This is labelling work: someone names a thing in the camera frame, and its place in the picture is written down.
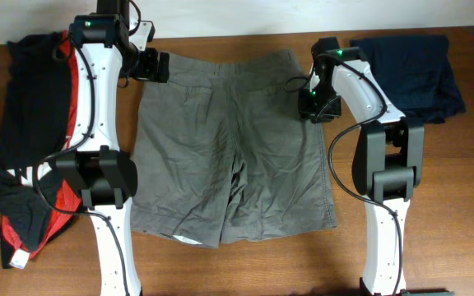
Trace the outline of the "grey shorts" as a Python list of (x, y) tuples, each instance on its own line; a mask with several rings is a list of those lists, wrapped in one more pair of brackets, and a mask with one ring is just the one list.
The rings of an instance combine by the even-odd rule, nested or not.
[(323, 130), (300, 118), (295, 53), (246, 62), (170, 55), (145, 84), (131, 227), (216, 248), (337, 226)]

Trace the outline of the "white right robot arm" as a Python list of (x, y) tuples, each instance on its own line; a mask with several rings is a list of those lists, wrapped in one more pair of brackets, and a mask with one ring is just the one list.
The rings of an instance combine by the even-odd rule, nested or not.
[(363, 295), (406, 295), (403, 228), (413, 191), (421, 180), (423, 123), (407, 117), (384, 94), (358, 47), (343, 48), (334, 37), (311, 48), (312, 67), (299, 89), (300, 117), (312, 123), (341, 115), (345, 102), (355, 124), (335, 136), (358, 130), (347, 194), (365, 205), (367, 258), (360, 278)]

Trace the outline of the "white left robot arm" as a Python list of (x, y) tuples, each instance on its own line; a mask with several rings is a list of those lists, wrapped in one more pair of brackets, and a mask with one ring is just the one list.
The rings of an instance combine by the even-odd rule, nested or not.
[(119, 80), (168, 81), (169, 54), (148, 47), (155, 31), (135, 2), (112, 0), (76, 16), (67, 34), (77, 61), (77, 116), (54, 164), (91, 218), (103, 295), (142, 294), (129, 222), (137, 168), (119, 146), (116, 107)]

